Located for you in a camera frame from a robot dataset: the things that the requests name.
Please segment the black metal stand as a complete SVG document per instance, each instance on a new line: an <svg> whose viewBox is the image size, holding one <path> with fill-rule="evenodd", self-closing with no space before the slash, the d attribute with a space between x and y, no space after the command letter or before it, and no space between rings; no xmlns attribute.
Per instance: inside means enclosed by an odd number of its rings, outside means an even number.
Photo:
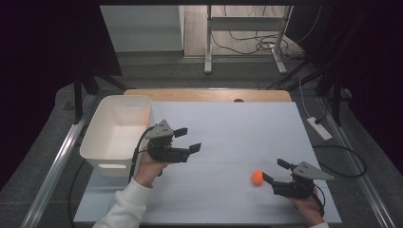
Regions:
<svg viewBox="0 0 403 228"><path fill-rule="evenodd" d="M96 95L100 90L95 77L98 76L107 83L119 88L122 91L128 90L128 86L118 82L111 75L106 74L95 67L89 67L88 69L80 69L74 76L74 108L75 108L75 120L77 124L84 118L84 102L83 102L83 88L88 95Z"/></svg>
<svg viewBox="0 0 403 228"><path fill-rule="evenodd" d="M331 93L331 114L338 126L340 121L340 104L342 102L343 73L335 64L330 64L324 69L323 76L315 89L318 96Z"/></svg>

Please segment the white power strip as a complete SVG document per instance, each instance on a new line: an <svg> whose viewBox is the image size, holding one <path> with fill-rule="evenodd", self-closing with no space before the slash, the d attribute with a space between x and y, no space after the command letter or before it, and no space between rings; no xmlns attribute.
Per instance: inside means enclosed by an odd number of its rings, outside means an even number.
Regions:
<svg viewBox="0 0 403 228"><path fill-rule="evenodd" d="M307 119L307 123L314 129L314 131L323 141L332 139L332 135L324 128L324 126L321 123L315 124L315 120L315 117L310 117Z"/></svg>

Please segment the dark curtain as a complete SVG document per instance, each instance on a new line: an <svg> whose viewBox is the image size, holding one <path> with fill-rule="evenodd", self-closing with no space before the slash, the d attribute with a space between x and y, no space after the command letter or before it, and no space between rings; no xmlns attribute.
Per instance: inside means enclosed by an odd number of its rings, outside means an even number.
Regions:
<svg viewBox="0 0 403 228"><path fill-rule="evenodd" d="M403 0L316 0L336 15L335 74L352 92L349 107L392 167L403 175Z"/></svg>
<svg viewBox="0 0 403 228"><path fill-rule="evenodd" d="M120 75L100 0L0 0L0 190L79 76Z"/></svg>

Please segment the person's left hand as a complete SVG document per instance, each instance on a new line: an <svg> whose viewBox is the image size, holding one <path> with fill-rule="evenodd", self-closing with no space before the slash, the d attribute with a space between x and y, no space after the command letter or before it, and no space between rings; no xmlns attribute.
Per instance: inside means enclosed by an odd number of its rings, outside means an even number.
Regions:
<svg viewBox="0 0 403 228"><path fill-rule="evenodd" d="M154 161L150 157L147 147L144 147L140 158L140 164L137 173L133 176L133 180L141 186L151 188L153 181L168 165L169 162Z"/></svg>

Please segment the white cabinet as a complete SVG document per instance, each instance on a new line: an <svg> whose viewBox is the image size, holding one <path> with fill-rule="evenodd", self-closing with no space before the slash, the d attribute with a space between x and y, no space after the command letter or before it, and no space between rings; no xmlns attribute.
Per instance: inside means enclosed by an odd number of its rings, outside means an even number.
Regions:
<svg viewBox="0 0 403 228"><path fill-rule="evenodd" d="M183 6L100 6L116 52L183 50Z"/></svg>

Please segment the white plastic bin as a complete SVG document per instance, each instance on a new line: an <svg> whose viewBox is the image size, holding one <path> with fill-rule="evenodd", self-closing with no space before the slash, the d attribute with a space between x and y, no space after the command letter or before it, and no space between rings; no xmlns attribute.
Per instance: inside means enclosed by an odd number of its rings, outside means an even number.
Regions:
<svg viewBox="0 0 403 228"><path fill-rule="evenodd" d="M103 98L87 128L80 155L106 177L129 175L134 150L148 128L151 99L140 95Z"/></svg>

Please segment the person's right hand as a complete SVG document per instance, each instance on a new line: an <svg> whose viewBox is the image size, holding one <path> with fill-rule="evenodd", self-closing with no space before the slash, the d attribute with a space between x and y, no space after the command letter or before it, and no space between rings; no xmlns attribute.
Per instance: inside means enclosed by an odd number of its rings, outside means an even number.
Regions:
<svg viewBox="0 0 403 228"><path fill-rule="evenodd" d="M318 205L312 197L308 199L289 198L289 201L294 204L309 227L313 227L324 222L322 215L319 213Z"/></svg>

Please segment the wooden table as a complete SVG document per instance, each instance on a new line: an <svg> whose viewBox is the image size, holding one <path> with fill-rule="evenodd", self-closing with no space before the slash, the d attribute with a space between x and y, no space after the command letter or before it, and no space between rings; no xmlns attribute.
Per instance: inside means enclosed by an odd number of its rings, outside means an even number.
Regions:
<svg viewBox="0 0 403 228"><path fill-rule="evenodd" d="M144 95L159 102L291 102L284 90L255 89L129 89L125 95Z"/></svg>

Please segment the white metal stand frame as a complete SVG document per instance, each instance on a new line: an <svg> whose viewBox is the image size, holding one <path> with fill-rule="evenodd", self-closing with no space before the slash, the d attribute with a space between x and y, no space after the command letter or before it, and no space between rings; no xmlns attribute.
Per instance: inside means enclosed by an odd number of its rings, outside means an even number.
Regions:
<svg viewBox="0 0 403 228"><path fill-rule="evenodd" d="M280 74L287 70L280 56L280 44L288 25L291 6L286 6L282 17L213 17L212 6L207 7L207 36L204 53L204 72L212 72L212 32L213 31L276 31L276 42L270 46L272 56Z"/></svg>

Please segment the white table board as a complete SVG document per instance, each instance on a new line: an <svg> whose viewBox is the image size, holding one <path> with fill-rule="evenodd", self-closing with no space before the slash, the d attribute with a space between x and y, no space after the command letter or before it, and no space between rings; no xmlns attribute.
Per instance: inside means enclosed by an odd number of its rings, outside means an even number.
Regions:
<svg viewBox="0 0 403 228"><path fill-rule="evenodd" d="M187 135L173 144L201 150L186 163L168 166L154 182L145 225L196 227L301 224L302 217L270 185L256 186L251 175L263 170L290 181L278 159L317 164L302 119L293 103L152 102L148 126L166 120ZM107 211L128 176L106 177L94 169L75 222L92 225Z"/></svg>

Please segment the aluminium floor rail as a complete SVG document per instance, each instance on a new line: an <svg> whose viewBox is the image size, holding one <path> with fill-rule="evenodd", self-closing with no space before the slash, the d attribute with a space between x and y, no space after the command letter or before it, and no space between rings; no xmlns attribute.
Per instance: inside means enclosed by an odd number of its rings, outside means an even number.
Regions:
<svg viewBox="0 0 403 228"><path fill-rule="evenodd" d="M321 99L318 100L324 109L325 120L329 123L329 126L334 132L337 142L343 147L353 149L345 131L342 129L341 126L337 125L335 119L332 117L332 109L330 108L330 106L328 104L325 104L325 102L322 101ZM393 221L393 218L384 200L381 198L380 194L375 189L375 186L371 181L368 172L364 172L363 162L360 161L356 155L352 155L350 152L346 154L346 158L351 166L351 169L356 175L362 173L362 175L357 178L357 181L360 185L361 190L363 191L364 196L369 202L380 227L396 228L396 224Z"/></svg>
<svg viewBox="0 0 403 228"><path fill-rule="evenodd" d="M51 165L34 201L31 204L20 228L36 228L39 224L44 212L48 206L50 198L55 190L55 187L62 176L62 173L67 165L68 159L76 144L80 133L82 132L89 111L94 103L96 96L87 95L84 100L83 116L74 123L69 129L54 161Z"/></svg>

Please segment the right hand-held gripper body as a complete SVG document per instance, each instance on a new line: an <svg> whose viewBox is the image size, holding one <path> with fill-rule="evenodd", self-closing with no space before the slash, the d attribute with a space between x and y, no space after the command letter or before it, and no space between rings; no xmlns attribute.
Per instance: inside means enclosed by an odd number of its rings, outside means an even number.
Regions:
<svg viewBox="0 0 403 228"><path fill-rule="evenodd" d="M314 180L332 181L334 177L306 161L291 171L290 182L274 181L271 185L275 195L297 200L307 199L314 193Z"/></svg>

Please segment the person's left white sleeve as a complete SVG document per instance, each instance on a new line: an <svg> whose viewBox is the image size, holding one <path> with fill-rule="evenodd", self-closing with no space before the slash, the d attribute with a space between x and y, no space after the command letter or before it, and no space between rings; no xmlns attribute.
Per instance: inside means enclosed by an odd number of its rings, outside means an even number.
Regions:
<svg viewBox="0 0 403 228"><path fill-rule="evenodd" d="M107 213L92 228L139 228L152 192L151 183L132 179L124 190L113 195Z"/></svg>

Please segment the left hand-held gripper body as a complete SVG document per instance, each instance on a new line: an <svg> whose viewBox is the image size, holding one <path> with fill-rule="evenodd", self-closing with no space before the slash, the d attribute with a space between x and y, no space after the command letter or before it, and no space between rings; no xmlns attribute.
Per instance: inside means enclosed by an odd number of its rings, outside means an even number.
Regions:
<svg viewBox="0 0 403 228"><path fill-rule="evenodd" d="M189 148L174 148L171 146L174 131L166 120L157 123L146 135L147 151L154 161L158 162L187 162Z"/></svg>

